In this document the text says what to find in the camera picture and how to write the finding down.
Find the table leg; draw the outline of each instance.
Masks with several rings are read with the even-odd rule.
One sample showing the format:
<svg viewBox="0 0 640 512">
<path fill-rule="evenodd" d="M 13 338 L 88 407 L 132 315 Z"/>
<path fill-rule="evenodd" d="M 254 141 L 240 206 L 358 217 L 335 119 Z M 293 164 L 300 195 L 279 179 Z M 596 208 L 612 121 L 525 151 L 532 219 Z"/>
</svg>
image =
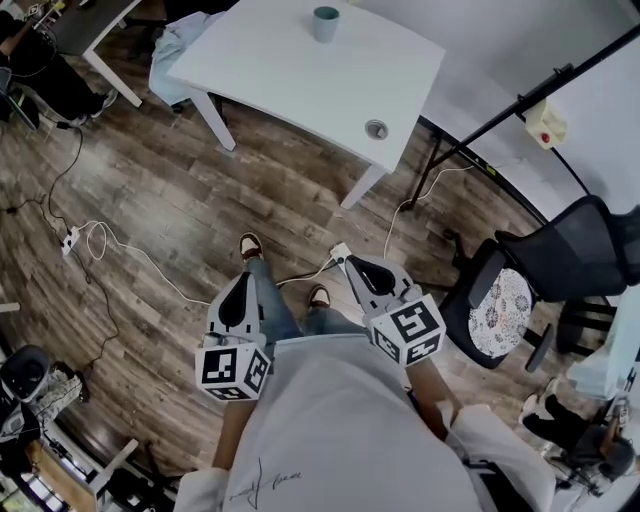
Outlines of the table leg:
<svg viewBox="0 0 640 512">
<path fill-rule="evenodd" d="M 87 50 L 82 56 L 104 77 L 107 82 L 113 85 L 120 94 L 127 98 L 134 107 L 137 108 L 140 106 L 142 100 L 136 96 L 136 93 L 134 93 L 100 57 L 98 57 L 98 54 L 94 50 Z"/>
<path fill-rule="evenodd" d="M 233 140 L 227 125 L 224 124 L 224 121 L 209 98 L 209 95 L 205 91 L 201 91 L 194 87 L 189 87 L 188 89 L 191 101 L 193 101 L 193 104 L 196 106 L 202 117 L 204 117 L 204 120 L 209 125 L 209 128 L 211 128 L 211 131 L 213 131 L 215 136 L 218 137 L 220 144 L 222 144 L 225 149 L 233 151 L 233 148 L 236 147 L 236 141 Z"/>
<path fill-rule="evenodd" d="M 387 174 L 387 171 L 385 171 L 382 167 L 378 167 L 377 165 L 370 165 L 362 175 L 362 177 L 358 180 L 358 183 L 356 183 L 351 189 L 351 192 L 349 192 L 347 194 L 347 197 L 344 198 L 340 206 L 347 210 L 351 208 L 385 174 Z"/>
</svg>

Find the white cable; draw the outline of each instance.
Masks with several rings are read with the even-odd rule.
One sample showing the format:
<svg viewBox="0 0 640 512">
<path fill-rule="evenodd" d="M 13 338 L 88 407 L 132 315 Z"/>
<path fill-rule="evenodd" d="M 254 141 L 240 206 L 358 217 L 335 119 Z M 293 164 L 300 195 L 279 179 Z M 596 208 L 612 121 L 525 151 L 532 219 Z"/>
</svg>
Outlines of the white cable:
<svg viewBox="0 0 640 512">
<path fill-rule="evenodd" d="M 438 182 L 438 179 L 440 178 L 440 176 L 442 176 L 445 172 L 449 172 L 449 171 L 468 171 L 469 169 L 473 169 L 475 166 L 470 165 L 469 167 L 465 167 L 464 169 L 443 169 L 442 171 L 440 171 L 438 173 L 438 175 L 436 176 L 436 179 L 433 180 L 433 183 L 431 184 L 431 186 L 429 187 L 429 190 L 427 190 L 427 193 L 420 196 L 418 199 L 416 199 L 416 201 L 420 201 L 421 199 L 424 199 L 425 197 L 427 197 L 431 191 L 433 190 L 433 187 L 435 186 L 435 184 Z M 382 250 L 382 257 L 386 258 L 387 257 L 387 246 L 389 245 L 389 239 L 391 238 L 391 231 L 393 231 L 393 225 L 396 222 L 396 217 L 398 216 L 398 212 L 400 211 L 400 208 L 402 208 L 405 204 L 410 203 L 411 199 L 406 199 L 404 201 L 402 201 L 398 207 L 396 208 L 395 213 L 393 214 L 393 218 L 391 219 L 391 226 L 389 226 L 389 232 L 387 233 L 387 238 L 384 241 L 384 249 Z"/>
<path fill-rule="evenodd" d="M 327 265 L 329 265 L 329 263 L 331 263 L 333 261 L 333 256 L 331 256 L 324 265 L 322 265 L 322 267 L 320 267 L 320 270 L 318 270 L 315 274 L 313 274 L 311 277 L 294 277 L 292 279 L 286 279 L 284 281 L 280 281 L 277 285 L 281 286 L 285 283 L 291 283 L 293 281 L 310 281 L 311 279 L 315 279 L 316 277 L 318 277 L 320 274 L 322 274 L 322 271 L 327 268 Z"/>
<path fill-rule="evenodd" d="M 195 304 L 204 304 L 205 306 L 208 306 L 210 304 L 209 302 L 204 302 L 204 301 L 196 300 L 196 299 L 190 299 L 189 297 L 187 297 L 184 293 L 182 293 L 180 291 L 180 289 L 175 284 L 173 284 L 167 278 L 167 276 L 164 275 L 162 270 L 160 270 L 160 267 L 158 267 L 158 265 L 156 265 L 153 262 L 153 260 L 149 257 L 149 255 L 146 252 L 144 252 L 142 249 L 138 249 L 137 247 L 133 247 L 132 245 L 127 245 L 127 244 L 121 243 L 120 240 L 118 240 L 118 237 L 115 235 L 115 233 L 112 231 L 112 229 L 109 227 L 109 225 L 106 222 L 100 222 L 100 221 L 97 221 L 97 220 L 90 220 L 84 226 L 79 227 L 78 228 L 78 232 L 82 231 L 83 229 L 85 229 L 86 227 L 88 227 L 91 224 L 93 224 L 93 225 L 91 226 L 91 229 L 89 230 L 89 233 L 87 234 L 87 249 L 89 250 L 89 254 L 91 254 L 91 257 L 94 260 L 100 261 L 104 257 L 104 253 L 107 250 L 107 239 L 108 239 L 107 230 L 108 230 L 109 233 L 111 233 L 111 236 L 115 240 L 116 244 L 118 244 L 120 247 L 122 247 L 124 249 L 131 249 L 132 251 L 139 252 L 145 258 L 147 258 L 149 260 L 149 263 L 151 263 L 154 266 L 154 268 L 158 271 L 158 273 L 162 276 L 162 279 L 164 279 L 167 283 L 169 283 L 171 285 L 171 287 L 175 291 L 177 291 L 180 294 L 180 297 L 182 297 L 184 300 L 186 300 L 187 302 L 193 302 Z M 102 245 L 102 252 L 100 253 L 100 256 L 96 256 L 93 253 L 93 251 L 91 250 L 91 245 L 89 244 L 89 240 L 91 239 L 91 235 L 93 234 L 93 230 L 98 226 L 100 226 L 102 228 L 102 232 L 104 233 L 104 243 Z"/>
</svg>

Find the white t-shirt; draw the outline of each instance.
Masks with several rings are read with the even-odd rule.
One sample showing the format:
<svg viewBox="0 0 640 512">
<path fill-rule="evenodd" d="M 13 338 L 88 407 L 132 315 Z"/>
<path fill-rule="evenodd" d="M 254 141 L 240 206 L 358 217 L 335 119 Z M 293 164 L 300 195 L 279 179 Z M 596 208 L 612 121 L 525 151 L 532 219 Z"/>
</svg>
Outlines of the white t-shirt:
<svg viewBox="0 0 640 512">
<path fill-rule="evenodd" d="M 176 512 L 481 510 L 401 369 L 366 337 L 310 337 L 276 355 L 228 483 L 216 469 L 185 476 Z"/>
</svg>

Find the person sitting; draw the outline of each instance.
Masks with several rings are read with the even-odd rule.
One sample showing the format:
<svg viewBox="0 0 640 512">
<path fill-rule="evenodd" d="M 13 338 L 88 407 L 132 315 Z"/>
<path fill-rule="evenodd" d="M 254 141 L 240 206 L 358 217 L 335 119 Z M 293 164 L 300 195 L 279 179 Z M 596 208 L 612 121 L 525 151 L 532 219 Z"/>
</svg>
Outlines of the person sitting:
<svg viewBox="0 0 640 512">
<path fill-rule="evenodd" d="M 607 479 L 614 481 L 634 465 L 640 470 L 640 457 L 633 445 L 620 436 L 620 410 L 614 409 L 608 427 L 594 425 L 570 411 L 555 395 L 557 379 L 552 380 L 542 397 L 531 395 L 522 407 L 520 423 L 542 439 L 551 441 L 566 452 L 567 463 L 575 468 L 597 467 Z M 544 405 L 552 419 L 537 413 Z"/>
<path fill-rule="evenodd" d="M 33 89 L 58 115 L 73 126 L 96 118 L 116 100 L 118 93 L 93 92 L 67 61 L 26 22 L 0 11 L 0 67 L 9 68 L 12 80 Z"/>
</svg>

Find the chair armrest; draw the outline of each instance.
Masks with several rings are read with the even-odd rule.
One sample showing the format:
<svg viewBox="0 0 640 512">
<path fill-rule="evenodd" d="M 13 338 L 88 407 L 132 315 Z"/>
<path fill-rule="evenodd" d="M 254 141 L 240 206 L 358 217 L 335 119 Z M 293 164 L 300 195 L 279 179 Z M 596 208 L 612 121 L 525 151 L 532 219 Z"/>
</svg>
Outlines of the chair armrest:
<svg viewBox="0 0 640 512">
<path fill-rule="evenodd" d="M 500 275 L 500 271 L 504 268 L 507 257 L 500 251 L 494 251 L 487 259 L 484 265 L 478 271 L 471 289 L 469 290 L 469 306 L 473 309 L 480 307 L 480 304 L 491 290 L 494 281 Z"/>
<path fill-rule="evenodd" d="M 540 366 L 540 363 L 542 363 L 549 347 L 551 347 L 551 343 L 553 343 L 553 335 L 553 326 L 549 324 L 540 337 L 540 344 L 535 348 L 533 354 L 531 354 L 529 361 L 527 361 L 525 369 L 529 373 L 535 372 L 538 366 Z"/>
</svg>

